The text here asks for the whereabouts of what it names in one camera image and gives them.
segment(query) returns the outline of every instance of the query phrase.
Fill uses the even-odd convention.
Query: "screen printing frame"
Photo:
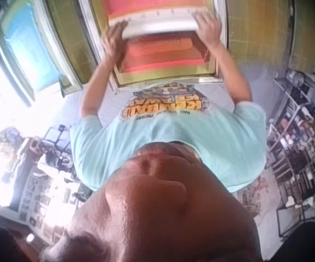
[[[106,19],[106,14],[104,12],[101,0],[96,0],[94,3],[92,0],[79,0],[82,13],[84,15],[85,24],[87,26],[91,45],[94,47],[94,55],[98,61],[101,61],[105,56],[104,49],[99,41],[100,39],[100,28],[106,28],[108,26],[108,21]],[[206,0],[206,5],[208,8],[216,7],[219,17],[223,24],[223,29],[221,33],[221,41],[224,45],[227,44],[227,15],[226,15],[226,3],[225,0]],[[97,19],[94,13],[96,8],[97,14],[101,14],[100,17],[103,19]],[[209,84],[209,83],[219,83],[223,79],[219,77],[218,63],[213,60],[213,65],[209,65],[209,68],[214,68],[213,70],[197,69],[197,74],[195,74],[195,68],[182,68],[173,70],[173,73],[166,73],[166,69],[154,70],[154,76],[150,78],[151,74],[136,74],[134,78],[131,74],[120,73],[118,68],[115,67],[115,74],[111,74],[109,79],[109,85],[111,89],[115,92],[121,91],[134,91],[143,88],[151,87],[161,82],[172,82],[178,81],[186,84]],[[120,85],[118,83],[117,76],[123,75],[123,80],[121,82],[129,82],[128,84]]]

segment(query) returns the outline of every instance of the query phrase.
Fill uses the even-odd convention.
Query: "hand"
[[[123,53],[126,41],[122,39],[122,32],[127,24],[127,21],[123,21],[110,26],[101,38],[106,54],[105,59],[108,59],[113,64],[117,63]]]
[[[199,25],[196,31],[201,41],[208,49],[217,47],[221,43],[222,22],[215,18],[210,12],[196,12],[195,20]]]

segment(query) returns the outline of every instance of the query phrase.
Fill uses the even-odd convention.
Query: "light blue t-shirt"
[[[263,171],[266,116],[259,105],[241,102],[231,113],[210,104],[192,86],[179,84],[133,95],[109,126],[103,128],[98,116],[92,115],[70,131],[77,174],[92,190],[151,142],[191,146],[230,192],[250,184]]]

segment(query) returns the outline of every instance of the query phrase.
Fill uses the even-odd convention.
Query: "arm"
[[[243,74],[237,69],[234,59],[220,41],[222,24],[210,13],[196,13],[199,25],[197,35],[216,58],[235,105],[241,101],[252,101],[252,92]]]
[[[126,22],[118,23],[106,30],[105,35],[102,37],[105,58],[97,67],[88,83],[88,91],[84,96],[80,110],[82,118],[88,115],[96,115],[99,111],[111,71],[124,50],[122,31],[126,25]]]

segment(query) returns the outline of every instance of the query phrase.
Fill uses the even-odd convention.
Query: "wooden frame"
[[[96,48],[96,58],[101,61],[104,57],[104,50],[98,41],[100,33],[105,30],[108,25],[106,14],[104,12],[101,0],[79,0],[84,19],[90,32],[91,41]],[[207,7],[213,9],[216,7],[219,16],[223,22],[223,31],[221,35],[222,42],[227,44],[227,28],[226,28],[226,10],[225,0],[206,0]],[[144,73],[127,74],[120,73],[115,67],[115,75],[111,75],[109,84],[114,92],[139,90],[157,83],[178,80],[189,84],[222,82],[218,77],[218,64],[213,60],[208,63],[207,68],[201,66],[193,66],[189,68],[175,68],[172,72],[167,69],[146,70]]]

